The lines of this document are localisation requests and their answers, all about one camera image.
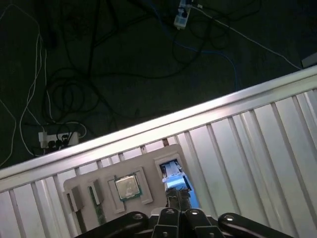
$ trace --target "computer processor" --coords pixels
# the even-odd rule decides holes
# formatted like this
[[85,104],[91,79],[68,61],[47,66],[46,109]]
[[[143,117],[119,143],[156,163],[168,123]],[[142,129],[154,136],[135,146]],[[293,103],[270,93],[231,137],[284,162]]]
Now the computer processor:
[[142,195],[136,174],[116,179],[115,186],[118,190],[121,201],[126,201]]

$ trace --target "blue lit component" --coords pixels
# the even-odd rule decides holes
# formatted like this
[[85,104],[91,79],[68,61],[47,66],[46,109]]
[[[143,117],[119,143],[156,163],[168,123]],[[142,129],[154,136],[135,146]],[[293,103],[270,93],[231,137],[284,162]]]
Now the blue lit component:
[[184,180],[184,177],[185,177],[185,179],[186,179],[186,181],[189,184],[190,189],[191,189],[189,191],[189,195],[190,195],[189,202],[191,204],[191,207],[192,208],[199,208],[199,202],[197,200],[194,188],[191,185],[191,183],[190,183],[188,177],[186,176],[186,174],[180,173],[177,176],[169,176],[169,177],[165,178],[165,183],[167,184],[167,188],[174,187],[177,190],[181,190],[181,189],[187,188],[187,184],[186,184],[186,182]]

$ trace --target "white cable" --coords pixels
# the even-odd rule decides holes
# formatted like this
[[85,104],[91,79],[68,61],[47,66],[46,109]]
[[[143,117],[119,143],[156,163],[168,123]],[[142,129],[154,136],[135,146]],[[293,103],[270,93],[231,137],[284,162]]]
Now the white cable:
[[[35,65],[35,72],[37,72],[36,75],[35,75],[36,78],[39,76],[39,73],[40,73],[40,71],[41,71],[41,68],[42,68],[42,41],[40,40],[40,69],[39,69],[39,71],[37,71],[37,62],[36,62],[36,65]],[[34,86],[34,87],[33,87],[33,95],[32,95],[32,97],[33,97],[33,96],[34,96],[35,89],[36,89],[36,80],[33,81],[32,85],[31,85],[31,87],[30,87],[30,89],[29,89],[29,94],[28,94],[28,98],[27,98],[27,103],[30,103],[30,102],[31,102],[31,99],[32,99],[32,98],[30,98],[30,92],[31,92],[32,86]],[[43,132],[45,132],[44,127],[39,123],[39,121],[36,119],[36,117],[33,115],[33,113],[31,113],[31,111],[30,111],[30,109],[29,109],[29,106],[27,106],[27,110],[28,110],[28,112],[31,114],[31,116],[34,118],[35,122],[36,122],[38,125],[41,126]]]
[[10,154],[8,155],[8,157],[7,157],[4,161],[1,162],[1,164],[0,164],[0,167],[1,167],[2,165],[5,164],[5,162],[8,161],[8,159],[11,157],[12,152],[13,152],[13,140],[14,140],[14,135],[15,135],[15,131],[16,131],[16,119],[15,119],[14,115],[10,112],[10,110],[8,109],[8,107],[4,104],[4,102],[3,102],[1,99],[0,99],[0,102],[2,103],[2,105],[4,106],[4,108],[8,111],[8,113],[10,114],[10,116],[11,116],[11,117],[13,118],[13,120],[14,120],[14,129],[13,129],[12,138],[11,138],[11,151],[10,151]]
[[[26,150],[27,150],[27,151],[29,152],[29,154],[31,154],[31,155],[34,155],[34,154],[29,150],[29,148],[27,147],[27,145],[26,145],[26,143],[25,143],[25,141],[24,141],[23,134],[22,134],[22,126],[21,126],[21,124],[22,124],[22,119],[23,119],[23,117],[24,117],[24,114],[25,114],[26,110],[28,109],[28,106],[29,106],[29,104],[30,104],[30,102],[31,102],[31,100],[32,100],[32,98],[33,98],[33,96],[34,96],[35,86],[36,86],[36,79],[37,79],[37,77],[38,77],[38,75],[39,75],[39,72],[40,72],[41,66],[42,66],[42,63],[41,63],[41,64],[40,64],[40,70],[39,70],[39,72],[37,72],[38,43],[39,43],[39,40],[40,40],[40,34],[38,34],[38,37],[37,37],[37,40],[36,40],[35,78],[34,78],[34,81],[33,81],[32,85],[31,85],[31,87],[30,87],[30,89],[29,89],[29,95],[28,95],[28,99],[27,99],[27,102],[26,102],[26,106],[25,106],[25,108],[24,108],[24,110],[23,110],[23,113],[22,113],[22,115],[21,115],[20,122],[19,122],[19,129],[20,129],[20,135],[21,135],[22,142],[23,142],[23,144],[24,144]],[[33,87],[33,92],[32,92],[31,97],[29,97],[29,96],[30,96],[30,92],[31,92],[31,88],[32,88],[33,85],[34,85],[34,87]]]
[[84,138],[87,135],[87,128],[85,127],[84,124],[82,124],[80,122],[77,122],[77,121],[69,121],[69,122],[66,122],[66,124],[79,124],[79,125],[81,125],[84,128],[85,132],[84,132],[83,135],[78,137],[79,139]]
[[[23,9],[21,9],[19,6],[13,4],[12,1],[10,1],[10,4],[4,9],[3,13],[2,13],[1,16],[0,16],[0,21],[1,21],[2,18],[4,17],[6,11],[7,11],[9,8],[11,8],[11,7],[17,8],[17,9],[20,10],[22,13],[24,13],[26,16],[30,17],[30,18],[36,23],[36,25],[38,26],[38,29],[39,29],[38,37],[37,37],[37,40],[36,40],[35,79],[34,79],[32,85],[31,85],[31,87],[30,87],[30,89],[29,89],[26,107],[25,107],[25,109],[24,109],[24,111],[23,111],[23,113],[22,113],[22,116],[21,116],[21,119],[20,119],[20,122],[19,122],[19,129],[20,129],[20,135],[21,135],[22,142],[23,142],[23,144],[24,144],[26,150],[27,150],[31,155],[34,155],[34,154],[28,149],[28,147],[27,147],[27,145],[26,145],[26,143],[25,143],[25,141],[24,141],[24,138],[23,138],[23,135],[22,135],[21,122],[22,122],[22,119],[23,119],[23,117],[24,117],[24,114],[25,114],[26,110],[28,110],[28,112],[29,112],[29,113],[31,114],[31,116],[34,118],[34,120],[36,121],[36,123],[39,124],[39,125],[41,125],[41,124],[39,123],[39,121],[36,119],[36,117],[31,113],[31,111],[29,110],[28,106],[29,106],[29,104],[30,104],[30,102],[31,102],[31,100],[32,100],[32,98],[33,98],[33,96],[34,96],[35,88],[36,88],[36,79],[37,79],[37,77],[38,77],[38,75],[39,75],[39,73],[40,73],[40,71],[41,71],[41,68],[42,68],[42,36],[40,35],[40,26],[39,26],[37,20],[36,20],[34,17],[32,17],[31,15],[29,15],[27,12],[25,12]],[[39,40],[40,40],[40,44],[41,44],[41,47],[40,47],[40,69],[39,69],[39,71],[37,71],[38,42],[39,42]]]
[[[47,86],[47,83],[48,83],[47,68],[46,68],[47,59],[48,59],[48,52],[47,52],[47,50],[45,49],[45,59],[44,59],[45,87]],[[53,117],[52,117],[51,97],[50,97],[50,95],[49,95],[49,91],[48,91],[48,90],[46,90],[46,94],[47,94],[48,100],[49,100],[49,113],[50,113],[50,117],[51,117],[52,121],[55,122],[55,121],[53,120]]]
[[256,42],[255,40],[250,39],[250,38],[247,37],[246,35],[242,34],[241,32],[237,31],[236,29],[234,29],[234,28],[232,28],[232,27],[230,27],[230,26],[228,26],[228,25],[222,23],[221,21],[218,21],[218,20],[214,19],[212,16],[208,15],[208,14],[205,13],[203,10],[201,10],[201,9],[195,7],[195,6],[192,6],[192,5],[187,5],[187,6],[188,6],[189,8],[193,8],[193,9],[195,9],[195,10],[201,12],[203,15],[205,15],[206,17],[208,17],[208,18],[210,18],[210,19],[213,19],[214,21],[218,22],[219,24],[221,24],[221,25],[223,25],[223,26],[225,26],[225,27],[228,27],[229,29],[231,29],[231,30],[234,31],[235,33],[237,33],[237,34],[239,34],[240,36],[246,38],[247,40],[249,40],[249,41],[251,41],[251,42],[257,44],[258,46],[262,47],[263,49],[266,49],[267,51],[269,51],[269,52],[271,52],[271,53],[273,53],[273,54],[275,54],[275,55],[277,55],[277,56],[282,57],[286,62],[288,62],[288,63],[289,63],[290,65],[292,65],[293,67],[295,67],[295,68],[297,68],[297,69],[299,69],[299,70],[302,70],[302,68],[300,68],[300,67],[294,65],[294,64],[293,64],[291,61],[289,61],[285,56],[283,56],[283,55],[281,55],[281,54],[279,54],[279,53],[277,53],[277,52],[275,52],[275,51],[273,51],[273,50],[271,50],[271,49],[269,49],[269,48],[267,48],[267,47],[261,45],[259,42]]
[[5,15],[6,11],[7,11],[9,8],[11,8],[11,7],[15,7],[15,8],[19,9],[19,10],[20,10],[21,12],[23,12],[26,16],[30,17],[30,18],[36,23],[36,25],[38,26],[39,31],[40,31],[40,25],[38,24],[37,20],[36,20],[34,17],[32,17],[30,14],[28,14],[26,11],[24,11],[22,8],[20,8],[18,5],[15,5],[15,4],[13,4],[13,3],[10,3],[8,6],[6,6],[6,8],[4,9],[3,13],[2,13],[1,16],[0,16],[0,21],[1,21],[1,19],[3,18],[3,16]]
[[[47,50],[45,50],[45,59],[44,59],[44,77],[45,77],[45,86],[47,86],[47,83],[48,83],[48,80],[47,80],[47,57],[48,57],[48,54],[47,54]],[[51,120],[56,123],[54,120],[53,120],[53,117],[52,117],[52,105],[51,105],[51,97],[50,97],[50,94],[48,92],[48,90],[46,90],[46,94],[48,96],[48,102],[49,102],[49,113],[50,113],[50,118]],[[66,124],[79,124],[81,125],[83,128],[84,128],[84,134],[79,136],[78,138],[81,139],[81,138],[84,138],[86,135],[87,135],[87,128],[85,127],[85,125],[83,125],[82,123],[80,122],[76,122],[76,121],[69,121],[69,122],[66,122]]]

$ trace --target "black cable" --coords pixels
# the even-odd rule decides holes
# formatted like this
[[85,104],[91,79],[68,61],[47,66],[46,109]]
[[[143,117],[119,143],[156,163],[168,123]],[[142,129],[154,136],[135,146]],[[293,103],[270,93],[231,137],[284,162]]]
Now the black cable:
[[118,20],[117,15],[115,14],[115,9],[114,9],[114,6],[113,6],[111,0],[105,0],[105,2],[109,8],[109,13],[113,19],[113,24],[114,24],[115,28],[119,28],[119,20]]
[[58,134],[60,134],[60,130],[61,130],[63,127],[67,128],[67,134],[68,134],[67,140],[69,141],[69,139],[70,139],[70,129],[69,129],[69,127],[66,125],[66,122],[60,124],[60,126],[58,127],[58,129],[57,129],[57,131],[56,131],[56,138],[57,138],[57,140],[59,140]]
[[[153,8],[150,7],[148,4],[144,4],[144,1],[140,0],[128,0],[129,3],[135,5],[136,7],[140,8],[144,12],[146,12],[148,15],[151,15],[152,17],[158,19],[157,13],[153,11]],[[164,23],[165,26],[175,29],[174,27],[174,18],[175,15],[177,14],[177,9],[175,9],[175,12],[173,15],[162,15],[160,14],[160,20]]]
[[81,71],[80,69],[78,69],[75,64],[73,63],[71,57],[70,57],[70,52],[69,52],[69,48],[66,42],[66,38],[65,38],[65,27],[64,27],[64,11],[63,11],[63,5],[62,5],[62,0],[59,2],[59,14],[60,14],[60,19],[61,19],[61,23],[60,23],[60,30],[61,30],[61,36],[62,36],[62,40],[65,46],[65,51],[66,51],[66,55],[68,58],[69,63],[71,64],[73,70],[75,70],[78,74],[80,75],[86,75],[83,71]]
[[259,2],[259,6],[258,6],[258,9],[257,9],[257,10],[251,11],[251,12],[249,12],[249,13],[247,13],[247,14],[244,14],[244,15],[242,15],[242,16],[239,16],[239,17],[237,17],[237,18],[233,18],[233,17],[232,17],[232,18],[230,18],[230,20],[231,20],[231,21],[240,21],[240,20],[242,20],[242,19],[244,19],[244,18],[246,18],[246,17],[249,17],[249,16],[252,16],[252,15],[257,14],[257,13],[261,10],[261,8],[262,8],[262,0],[252,0],[251,2],[249,2],[249,3],[247,3],[247,4],[243,5],[243,6],[241,6],[239,9],[236,9],[236,10],[234,10],[234,11],[231,11],[231,12],[227,13],[227,15],[235,14],[235,13],[241,11],[242,9],[247,8],[248,6],[253,5],[256,1]]
[[112,36],[119,34],[120,32],[124,31],[125,29],[127,29],[128,27],[135,25],[139,22],[142,22],[144,20],[147,20],[149,18],[152,18],[151,15],[143,15],[143,16],[139,16],[136,17],[135,19],[125,23],[123,26],[121,26],[120,28],[117,29],[112,29],[110,32],[106,33],[105,35],[103,35],[102,37],[100,37],[99,40],[97,40],[97,42],[95,43],[95,47],[99,46],[100,44],[104,43],[106,40],[108,40],[109,38],[111,38]]
[[[87,70],[88,78],[91,77],[91,69],[92,69],[92,64],[93,64],[93,59],[94,59],[96,34],[97,34],[97,28],[98,28],[98,22],[99,22],[99,11],[100,11],[101,0],[96,0],[96,1],[97,1],[97,3],[96,3],[96,10],[95,10],[94,28],[93,28],[92,39],[91,39],[91,43],[90,43],[89,60],[88,60],[88,70]],[[106,0],[106,1],[108,4],[110,4],[112,6],[112,3],[110,0]]]
[[[197,17],[201,17],[201,15],[194,15],[191,20],[188,22],[188,29],[189,31],[192,33],[193,36],[195,36],[196,38],[198,39],[203,39],[204,37],[203,36],[200,36],[197,32],[196,32],[196,29],[199,29],[198,27],[193,27],[193,25],[195,25],[196,23],[199,23],[200,25],[202,23],[205,23],[206,25],[208,25],[209,22],[212,23],[212,28],[209,29],[209,42],[211,44],[211,46],[216,49],[216,50],[223,50],[225,49],[229,43],[230,43],[230,35],[229,35],[229,28],[228,27],[224,27],[220,24],[214,24],[216,23],[214,21],[214,19],[225,19],[226,20],[226,24],[228,26],[230,26],[230,20],[227,18],[227,17],[223,17],[223,16],[220,16],[220,15],[217,15],[217,16],[214,16],[213,19],[209,19],[209,18],[205,18],[204,19],[201,19],[201,20],[194,20],[195,18]],[[218,35],[212,35],[212,29],[218,29],[219,31],[222,31],[221,34],[218,34]],[[221,40],[221,42],[226,42],[225,45],[218,45],[216,42],[219,41],[219,39]]]
[[[138,18],[135,18],[134,20],[128,22],[127,24],[125,24],[123,27],[121,27],[121,30],[125,29],[126,27],[129,27],[131,25],[134,25],[138,22],[141,22],[145,19],[149,19],[151,16],[150,15],[144,15]],[[224,13],[219,13],[219,16],[217,16],[219,19],[226,19],[228,21],[228,24],[230,24],[230,18],[224,14]],[[199,49],[197,52],[195,52],[195,55],[188,61],[184,61],[184,60],[180,60],[178,59],[177,61],[179,63],[182,64],[182,66],[180,67],[179,70],[177,70],[174,73],[171,74],[166,74],[166,75],[160,75],[160,76],[147,76],[147,75],[141,75],[141,74],[134,74],[134,73],[125,73],[125,72],[108,72],[108,73],[104,73],[100,76],[115,76],[115,75],[121,75],[121,76],[132,76],[132,77],[137,77],[137,78],[146,78],[146,79],[163,79],[163,78],[169,78],[169,77],[173,77],[179,73],[181,73],[182,71],[184,71],[186,68],[188,68],[195,60],[197,60],[197,58],[201,55],[203,47],[206,45],[206,43],[208,41],[211,42],[211,44],[213,44],[213,46],[216,48],[216,45],[214,44],[214,40],[217,38],[221,38],[221,37],[228,37],[226,29],[223,29],[221,27],[219,27],[218,25],[216,25],[214,23],[213,20],[210,19],[204,19],[204,20],[200,20],[201,22],[204,22],[205,24],[207,24],[207,27],[205,29],[204,35],[203,36],[199,36],[191,27],[193,24],[196,24],[198,21],[191,20],[189,21],[189,29],[190,31],[193,33],[193,35],[202,40],[202,43],[199,46]],[[223,30],[223,33],[217,36],[213,36],[211,35],[212,29],[213,28],[217,28],[220,30]],[[175,47],[175,41],[176,41],[176,37],[179,35],[180,31],[177,31],[177,33],[174,36],[174,40],[172,42],[173,45],[173,54],[175,54],[174,52],[174,47]],[[109,32],[108,34],[106,34],[104,37],[102,37],[101,39],[99,39],[95,44],[94,47],[98,46],[99,44],[101,44],[102,42],[104,42],[105,40],[109,39],[110,37],[116,35],[117,33],[119,33],[119,30],[112,30],[111,32]],[[72,77],[57,77],[58,73],[64,72],[64,71],[70,71],[72,73],[75,74],[75,76]],[[89,108],[84,108],[84,106],[86,105],[86,98],[85,98],[85,90],[84,88],[88,88],[89,90],[92,90],[94,95],[96,96],[96,101],[95,103],[90,106]],[[46,90],[48,90],[50,92],[50,94],[52,95],[52,102],[53,105],[60,111],[60,115],[55,118],[55,119],[51,119],[49,112],[47,111],[47,96],[46,96]],[[51,78],[50,81],[48,82],[47,86],[46,86],[46,90],[43,94],[43,101],[42,101],[42,115],[44,117],[44,119],[49,122],[49,123],[54,123],[56,122],[61,122],[62,120],[65,120],[66,117],[71,116],[71,115],[78,115],[78,114],[87,114],[87,113],[91,113],[95,110],[95,108],[97,107],[97,105],[99,103],[103,104],[104,106],[106,106],[106,108],[109,110],[109,127],[111,127],[111,125],[114,123],[114,125],[117,128],[117,123],[115,120],[115,115],[120,116],[120,117],[124,117],[127,119],[135,119],[135,118],[146,118],[145,117],[133,117],[133,116],[128,116],[128,115],[123,115],[119,112],[117,112],[116,110],[114,110],[114,108],[112,108],[112,106],[108,103],[108,101],[106,100],[106,98],[101,94],[101,92],[98,90],[98,88],[94,85],[94,83],[90,80],[87,80],[87,76],[86,74],[82,74],[82,72],[80,72],[78,69],[76,69],[76,67],[74,66],[73,68],[61,68],[58,69],[57,71],[55,71]],[[81,98],[81,101],[77,102],[77,98],[76,94],[79,94]],[[76,126],[76,128],[69,133],[69,138],[70,139],[72,137],[72,134],[77,130],[79,125]]]
[[86,124],[83,123],[83,120],[85,120],[86,118],[84,119],[81,119],[80,121],[78,120],[72,120],[72,122],[77,122],[77,124],[82,124],[85,126],[85,128],[87,129],[88,132],[90,132],[90,134],[94,137],[94,138],[97,138],[98,135],[89,127],[87,126]]

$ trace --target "metal bar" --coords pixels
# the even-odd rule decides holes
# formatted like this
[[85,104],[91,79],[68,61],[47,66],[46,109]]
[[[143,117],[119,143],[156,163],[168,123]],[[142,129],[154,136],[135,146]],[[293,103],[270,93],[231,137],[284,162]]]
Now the metal bar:
[[11,202],[12,202],[12,207],[13,207],[15,218],[16,218],[16,221],[17,221],[17,225],[18,225],[18,228],[19,228],[20,236],[21,236],[21,238],[26,238],[25,230],[24,230],[23,223],[22,223],[21,214],[20,214],[20,211],[19,211],[19,208],[18,208],[18,204],[17,204],[16,199],[15,199],[14,191],[10,190],[9,191],[9,195],[10,195],[10,199],[11,199]]
[[263,205],[264,211],[262,212],[267,216],[268,219],[268,226],[281,231],[282,227],[277,218],[277,213],[273,207],[272,198],[265,184],[263,174],[260,170],[260,165],[257,162],[256,154],[254,148],[252,147],[252,138],[250,132],[248,131],[248,127],[245,124],[243,115],[234,116],[233,120],[236,125],[239,140],[241,141],[241,146],[244,149],[246,160],[250,165],[255,188],[258,190],[258,196]]
[[212,207],[212,198],[208,191],[208,186],[202,171],[202,167],[197,158],[197,153],[195,151],[195,147],[193,145],[193,141],[189,132],[178,135],[179,144],[182,146],[187,166],[189,169],[189,178],[190,181],[195,184],[194,191],[199,198],[200,206],[205,210],[207,214],[214,214],[215,211]]
[[[247,180],[250,182],[250,187],[252,188],[252,191],[254,193],[254,201],[256,201],[256,203],[258,204],[258,207],[255,207],[255,209],[258,208],[260,210],[260,212],[258,212],[258,213],[261,214],[262,217],[263,217],[263,222],[261,222],[261,223],[266,225],[266,226],[269,226],[268,217],[267,217],[267,214],[265,212],[264,205],[262,203],[258,188],[256,186],[256,182],[255,182],[254,176],[252,175],[250,164],[249,164],[249,162],[247,160],[246,152],[245,152],[245,150],[244,150],[244,148],[242,146],[242,141],[241,141],[241,138],[240,138],[240,136],[238,134],[237,126],[236,126],[233,118],[229,118],[228,121],[229,121],[231,130],[233,132],[234,140],[236,141],[238,150],[240,152],[241,161],[242,161],[242,163],[244,165],[244,168],[245,168],[245,171],[246,171],[246,176],[248,178]],[[262,218],[259,218],[259,217],[252,217],[252,219],[253,220],[257,220],[259,222],[262,220]]]
[[[293,114],[291,113],[292,111],[296,112],[295,106],[293,105],[291,98],[282,100],[277,103],[273,103],[271,105],[272,105],[273,113],[276,117],[277,123],[281,130],[281,134],[282,134],[285,146],[287,148],[289,158],[291,160],[300,188],[304,195],[304,199],[310,211],[312,221],[315,224],[315,227],[317,228],[316,210],[314,208],[314,205],[311,199],[313,197],[316,197],[317,195],[315,191],[316,187],[315,186],[312,187],[311,193],[309,193],[303,178],[303,177],[307,178],[306,182],[308,185],[311,183],[311,181],[315,180],[315,177],[313,178],[312,175],[315,175],[317,166],[314,164],[311,164],[311,158],[316,159],[316,156],[317,156],[316,148],[310,148],[309,142],[303,143],[303,141],[307,140],[307,135],[305,135],[304,133],[305,130],[303,128],[300,128],[300,122],[297,122],[297,121],[295,122],[296,116],[299,115],[298,112]],[[288,110],[290,107],[289,105],[294,107],[293,110]]]
[[291,236],[299,237],[256,114],[254,111],[250,111],[243,113],[242,117],[244,126],[251,139],[250,142],[255,154],[254,158],[264,179],[268,199],[272,202],[273,210],[281,224],[282,231]]
[[136,149],[133,149],[133,150],[129,150],[129,151],[123,152],[124,160],[128,160],[128,159],[137,157],[139,155],[142,155],[142,151],[141,151],[140,148],[136,148]]
[[58,192],[53,177],[36,182],[40,200],[45,208],[51,237],[70,238],[67,221],[62,209],[62,201],[59,200]]
[[224,160],[223,160],[223,156],[222,156],[220,148],[219,148],[219,144],[218,144],[216,136],[214,134],[213,126],[212,125],[208,125],[207,128],[208,128],[208,132],[209,132],[209,136],[210,136],[210,139],[211,139],[211,143],[212,143],[214,152],[216,154],[216,158],[218,160],[220,171],[222,173],[222,176],[224,178],[226,187],[228,189],[229,197],[230,197],[230,199],[232,201],[232,205],[233,205],[234,211],[236,213],[238,213],[238,214],[241,214],[241,209],[239,207],[239,204],[238,204],[238,201],[237,201],[237,197],[236,197],[235,192],[233,190],[232,182],[230,180],[227,168],[225,166],[225,163],[224,163]]
[[[112,143],[112,148],[116,148],[115,142],[123,142],[134,137],[134,141],[141,141],[142,143],[133,143],[133,146],[129,146],[129,143],[125,142],[125,146],[120,146],[119,151],[124,151],[124,148],[129,149],[146,144],[152,141],[157,141],[162,138],[172,136],[188,128],[198,127],[208,120],[220,119],[230,115],[234,115],[241,110],[249,110],[254,107],[259,107],[267,104],[268,102],[281,100],[295,94],[305,92],[317,87],[317,66],[301,70],[299,72],[287,75],[276,80],[272,80],[261,85],[257,85],[237,93],[227,95],[225,97],[206,102],[195,107],[179,111],[178,113],[170,114],[152,121],[142,123],[137,126],[133,126],[122,131],[115,132],[110,135],[106,135],[95,140],[91,140],[82,143],[77,146],[70,147],[65,150],[57,151],[45,155],[40,158],[36,158],[32,161],[24,162],[19,165],[3,169],[0,173],[0,179],[7,178],[19,174],[21,172],[29,171],[31,169],[47,165],[52,162],[62,160],[69,156],[98,148],[100,146],[106,146]],[[226,109],[226,105],[235,105],[234,108]],[[222,106],[221,112],[217,111],[217,108]],[[204,119],[201,118],[202,114],[207,112],[216,111],[220,114],[215,114],[209,119],[204,115]],[[142,133],[143,140],[136,140],[136,137]],[[0,191],[8,189],[7,185],[0,184]]]
[[[303,187],[297,177],[297,168],[292,163],[292,155],[284,129],[281,128],[282,125],[279,118],[276,117],[272,105],[255,109],[255,112],[277,174],[276,180],[280,181],[299,237],[309,237],[309,234],[316,231],[316,228],[310,215],[309,205],[305,200],[306,196],[302,193]],[[305,223],[306,226],[300,226],[300,223]]]
[[26,237],[46,237],[31,185],[13,191]]
[[44,208],[42,206],[42,203],[40,201],[40,195],[39,195],[39,191],[38,188],[36,187],[36,184],[33,182],[31,183],[31,188],[32,188],[32,192],[34,195],[34,199],[35,199],[35,204],[37,206],[38,212],[39,212],[39,217],[40,217],[40,221],[43,227],[43,232],[45,234],[45,238],[51,238],[51,234],[49,231],[49,227],[47,225],[47,220],[45,218],[45,211]]
[[0,237],[21,238],[9,192],[0,193]]
[[62,186],[66,179],[69,179],[72,177],[73,174],[70,175],[70,173],[71,172],[67,172],[67,173],[64,173],[61,175],[55,175],[55,176],[53,176],[53,180],[54,180],[57,195],[58,195],[58,198],[60,200],[61,208],[62,208],[62,211],[64,214],[64,218],[65,218],[70,236],[74,237],[74,236],[78,235],[78,232],[76,229],[76,227],[78,227],[78,222],[77,222],[77,220],[74,219],[72,214],[69,214],[70,211],[67,209],[67,206],[66,206],[68,201],[65,201],[65,199],[64,199],[64,196],[63,196],[64,189]]

